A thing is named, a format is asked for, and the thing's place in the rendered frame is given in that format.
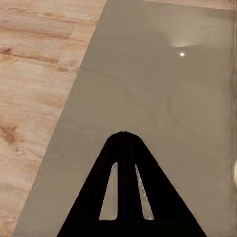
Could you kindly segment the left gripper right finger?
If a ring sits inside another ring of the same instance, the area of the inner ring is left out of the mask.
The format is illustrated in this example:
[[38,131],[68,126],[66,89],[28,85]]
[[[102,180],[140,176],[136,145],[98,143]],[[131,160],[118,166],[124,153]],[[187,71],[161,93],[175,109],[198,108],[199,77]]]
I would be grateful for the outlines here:
[[[207,237],[142,139],[124,132],[131,237]],[[137,165],[155,220],[143,217]]]

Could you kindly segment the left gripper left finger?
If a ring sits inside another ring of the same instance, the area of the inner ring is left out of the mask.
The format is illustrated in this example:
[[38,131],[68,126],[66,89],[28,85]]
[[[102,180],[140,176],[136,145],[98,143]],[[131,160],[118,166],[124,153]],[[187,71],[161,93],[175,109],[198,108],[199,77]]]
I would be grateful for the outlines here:
[[[116,162],[117,219],[99,220],[112,165]],[[131,237],[123,131],[107,139],[57,237]]]

